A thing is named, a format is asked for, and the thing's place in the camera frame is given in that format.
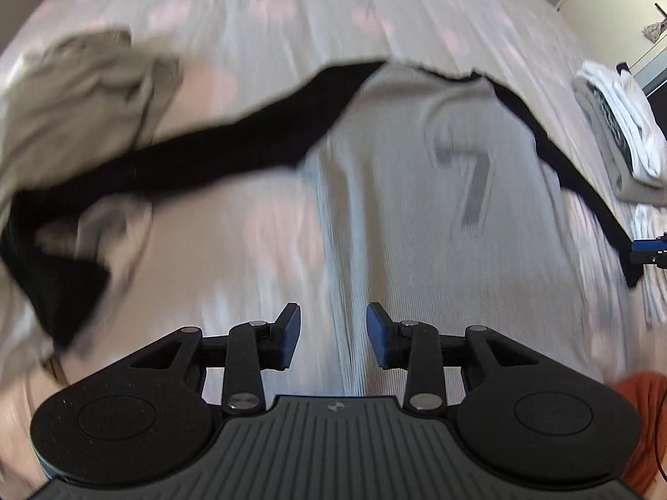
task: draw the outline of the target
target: ribbed fabric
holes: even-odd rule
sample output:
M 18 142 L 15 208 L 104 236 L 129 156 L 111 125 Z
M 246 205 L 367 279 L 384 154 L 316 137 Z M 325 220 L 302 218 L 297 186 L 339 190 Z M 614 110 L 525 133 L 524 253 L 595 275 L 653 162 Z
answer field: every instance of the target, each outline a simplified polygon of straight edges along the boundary
M 347 395 L 402 396 L 378 369 L 366 305 L 462 335 L 483 324 L 596 379 L 558 177 L 485 79 L 386 65 L 306 172 L 316 180 Z M 446 370 L 450 402 L 463 397 Z

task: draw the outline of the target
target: orange fabric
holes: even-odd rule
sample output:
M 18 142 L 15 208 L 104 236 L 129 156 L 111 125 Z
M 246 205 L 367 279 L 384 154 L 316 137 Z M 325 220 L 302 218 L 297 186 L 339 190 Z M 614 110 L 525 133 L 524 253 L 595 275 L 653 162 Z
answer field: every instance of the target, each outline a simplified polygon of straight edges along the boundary
M 654 444 L 655 425 L 660 401 L 667 390 L 667 376 L 658 372 L 640 372 L 611 387 L 626 397 L 642 418 L 642 435 L 623 474 L 623 481 L 628 487 L 644 495 L 658 473 Z M 666 451 L 667 408 L 663 408 L 658 425 L 658 453 L 661 460 Z

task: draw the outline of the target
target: stack of folded clothes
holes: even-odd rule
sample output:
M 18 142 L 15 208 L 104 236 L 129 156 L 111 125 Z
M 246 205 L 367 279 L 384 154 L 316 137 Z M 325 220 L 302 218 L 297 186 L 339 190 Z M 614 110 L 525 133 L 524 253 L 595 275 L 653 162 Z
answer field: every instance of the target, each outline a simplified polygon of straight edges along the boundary
M 595 133 L 616 197 L 637 203 L 635 239 L 667 231 L 667 141 L 630 72 L 585 62 L 572 82 Z M 667 323 L 667 271 L 648 268 L 642 283 L 649 325 Z

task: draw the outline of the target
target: black sleeve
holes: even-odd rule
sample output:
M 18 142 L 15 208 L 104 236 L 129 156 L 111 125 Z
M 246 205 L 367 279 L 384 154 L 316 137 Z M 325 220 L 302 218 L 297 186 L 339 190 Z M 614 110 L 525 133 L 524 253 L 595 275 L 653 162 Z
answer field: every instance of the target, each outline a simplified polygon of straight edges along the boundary
M 56 347 L 67 347 L 90 317 L 109 273 L 94 261 L 44 253 L 35 245 L 40 227 L 57 218 L 78 218 L 106 195 L 154 199 L 229 175 L 295 167 L 382 64 L 326 68 L 291 96 L 236 123 L 132 151 L 51 188 L 17 192 L 0 238 L 0 257 Z
M 533 132 L 539 159 L 556 171 L 560 187 L 575 192 L 595 215 L 607 241 L 618 254 L 626 284 L 628 287 L 635 287 L 644 275 L 644 267 L 635 265 L 629 260 L 632 241 L 602 200 L 602 197 L 572 164 L 568 156 L 549 139 L 546 131 L 533 116 L 526 103 L 507 86 L 499 85 L 491 79 L 489 81 L 494 86 L 496 97 Z

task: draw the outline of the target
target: mattress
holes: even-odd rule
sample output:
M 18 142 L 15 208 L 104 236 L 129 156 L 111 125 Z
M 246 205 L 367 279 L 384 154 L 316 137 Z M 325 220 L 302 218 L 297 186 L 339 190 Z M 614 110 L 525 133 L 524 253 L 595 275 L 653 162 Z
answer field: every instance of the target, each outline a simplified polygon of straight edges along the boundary
M 135 43 L 183 60 L 183 86 L 156 140 L 240 118 L 332 63 L 392 58 L 448 75 L 479 70 L 526 100 L 629 230 L 629 207 L 611 193 L 570 86 L 586 55 L 544 0 L 46 0 L 0 57 L 0 79 L 20 75 L 26 51 L 113 24 L 129 26 Z M 667 370 L 664 331 L 646 329 L 640 292 L 626 287 L 585 205 L 566 192 L 564 201 L 588 307 L 585 357 L 595 375 L 611 381 L 640 367 Z M 301 305 L 301 338 L 290 370 L 263 372 L 268 400 L 343 395 L 313 189 L 289 170 L 225 180 L 156 209 L 128 293 L 62 356 L 63 370 L 73 382 L 184 325 L 225 334 L 275 318 L 289 301 Z M 548 339 L 549 325 L 542 329 Z M 211 402 L 219 401 L 221 376 L 209 371 Z M 456 401 L 460 386 L 449 387 Z

